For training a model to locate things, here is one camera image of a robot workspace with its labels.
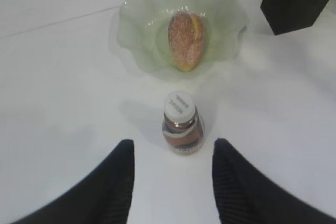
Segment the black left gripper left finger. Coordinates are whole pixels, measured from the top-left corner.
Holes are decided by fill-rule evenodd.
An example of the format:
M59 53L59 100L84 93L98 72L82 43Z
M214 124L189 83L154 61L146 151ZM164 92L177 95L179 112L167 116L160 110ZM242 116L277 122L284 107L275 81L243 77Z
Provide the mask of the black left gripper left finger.
M78 184L17 223L126 223L133 186L134 143L122 140Z

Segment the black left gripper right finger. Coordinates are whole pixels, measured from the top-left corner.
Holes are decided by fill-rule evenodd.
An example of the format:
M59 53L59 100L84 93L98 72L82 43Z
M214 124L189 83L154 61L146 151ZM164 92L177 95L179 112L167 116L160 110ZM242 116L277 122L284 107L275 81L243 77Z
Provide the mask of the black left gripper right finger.
M212 179L221 223L335 223L271 181L224 138L214 142Z

